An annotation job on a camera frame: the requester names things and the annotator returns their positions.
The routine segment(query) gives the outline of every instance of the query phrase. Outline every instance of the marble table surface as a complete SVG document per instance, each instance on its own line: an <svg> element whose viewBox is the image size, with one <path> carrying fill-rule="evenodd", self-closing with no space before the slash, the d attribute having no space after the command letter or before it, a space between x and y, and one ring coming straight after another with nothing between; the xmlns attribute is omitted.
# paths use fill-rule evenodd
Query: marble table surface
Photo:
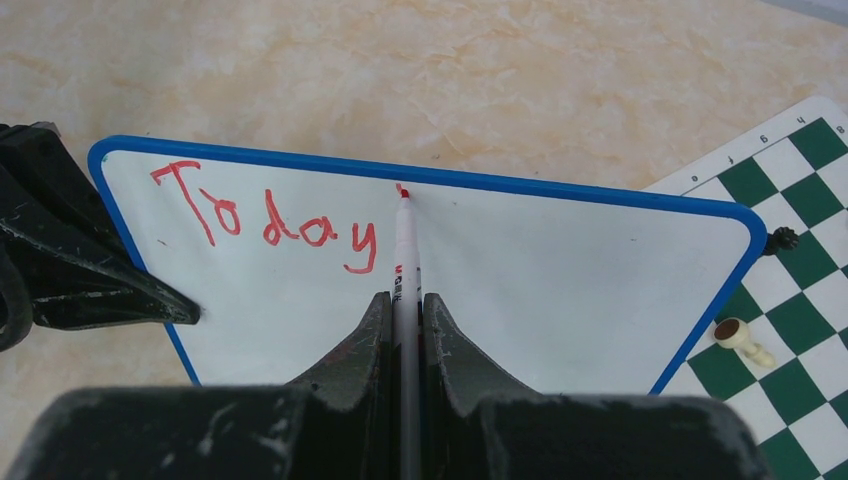
<svg viewBox="0 0 848 480"><path fill-rule="evenodd" d="M758 0L4 0L0 122L640 189L781 110L848 109L848 29ZM86 385L188 379L160 325L0 353L0 472Z"/></svg>

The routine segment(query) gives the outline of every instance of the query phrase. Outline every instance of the chessboard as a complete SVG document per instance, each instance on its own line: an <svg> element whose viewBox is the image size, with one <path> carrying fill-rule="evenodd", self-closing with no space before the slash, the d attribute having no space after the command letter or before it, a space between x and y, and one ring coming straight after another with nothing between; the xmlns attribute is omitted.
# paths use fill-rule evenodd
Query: chessboard
<svg viewBox="0 0 848 480"><path fill-rule="evenodd" d="M713 324L663 391L732 407L777 479L848 479L846 128L835 104L809 98L648 188L742 203L799 236L761 257L715 319L747 322L775 368L717 345Z"/></svg>

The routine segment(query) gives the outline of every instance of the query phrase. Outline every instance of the pawn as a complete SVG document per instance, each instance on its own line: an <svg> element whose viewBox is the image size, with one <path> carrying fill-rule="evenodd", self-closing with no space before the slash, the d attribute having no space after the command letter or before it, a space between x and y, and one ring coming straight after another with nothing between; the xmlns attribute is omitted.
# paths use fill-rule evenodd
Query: pawn
<svg viewBox="0 0 848 480"><path fill-rule="evenodd" d="M759 343L751 341L751 330L748 324L738 318L722 320L713 332L713 338L722 348L739 349L745 358L765 368L774 368L777 361Z"/></svg>
<svg viewBox="0 0 848 480"><path fill-rule="evenodd" d="M769 233L766 238L766 246L763 247L763 256L774 255L780 250L794 250L798 246L798 234L789 227L780 227Z"/></svg>

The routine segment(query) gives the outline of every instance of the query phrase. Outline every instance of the whiteboard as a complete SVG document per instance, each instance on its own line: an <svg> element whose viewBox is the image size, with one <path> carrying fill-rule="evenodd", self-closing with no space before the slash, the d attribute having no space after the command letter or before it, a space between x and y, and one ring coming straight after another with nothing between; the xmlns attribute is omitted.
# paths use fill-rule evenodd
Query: whiteboard
<svg viewBox="0 0 848 480"><path fill-rule="evenodd" d="M423 291L545 393L661 391L766 236L732 203L149 138L89 167L136 264L202 307L167 328L205 385L286 382L356 327L392 285L397 182Z"/></svg>

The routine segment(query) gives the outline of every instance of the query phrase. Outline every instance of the green square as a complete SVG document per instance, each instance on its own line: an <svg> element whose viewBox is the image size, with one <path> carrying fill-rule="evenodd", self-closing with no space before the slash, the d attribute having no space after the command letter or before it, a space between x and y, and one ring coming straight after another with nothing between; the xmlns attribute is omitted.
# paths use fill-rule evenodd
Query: green square
<svg viewBox="0 0 848 480"><path fill-rule="evenodd" d="M783 198L809 228L842 210L839 199L827 188L818 173L787 187L783 191Z"/></svg>
<svg viewBox="0 0 848 480"><path fill-rule="evenodd" d="M801 289L811 286L839 268L811 232L804 232L798 237L798 246L794 250L777 252L777 258Z"/></svg>
<svg viewBox="0 0 848 480"><path fill-rule="evenodd" d="M715 344L688 363L707 393L721 400L727 400L757 381L733 350Z"/></svg>
<svg viewBox="0 0 848 480"><path fill-rule="evenodd" d="M795 355L836 333L803 292L774 307L766 317Z"/></svg>
<svg viewBox="0 0 848 480"><path fill-rule="evenodd" d="M848 392L842 392L830 401L830 406L842 419L842 423L848 426Z"/></svg>
<svg viewBox="0 0 848 480"><path fill-rule="evenodd" d="M788 428L761 443L760 450L777 480L813 480L819 476L810 457Z"/></svg>
<svg viewBox="0 0 848 480"><path fill-rule="evenodd" d="M848 480L848 461L842 462L824 474L824 480Z"/></svg>
<svg viewBox="0 0 848 480"><path fill-rule="evenodd" d="M848 146L823 118L789 135L789 140L816 170L848 153Z"/></svg>
<svg viewBox="0 0 848 480"><path fill-rule="evenodd" d="M760 380L760 386L787 425L825 403L824 396L797 358Z"/></svg>
<svg viewBox="0 0 848 480"><path fill-rule="evenodd" d="M737 203L748 207L777 193L777 188L753 158L725 170L719 174L718 179Z"/></svg>
<svg viewBox="0 0 848 480"><path fill-rule="evenodd" d="M748 293L748 289L739 285L736 291L733 292L733 295L730 296L730 300L727 301L724 308L718 313L715 322L718 323L725 318L736 317L748 323L762 314L763 311L760 310L757 302Z"/></svg>

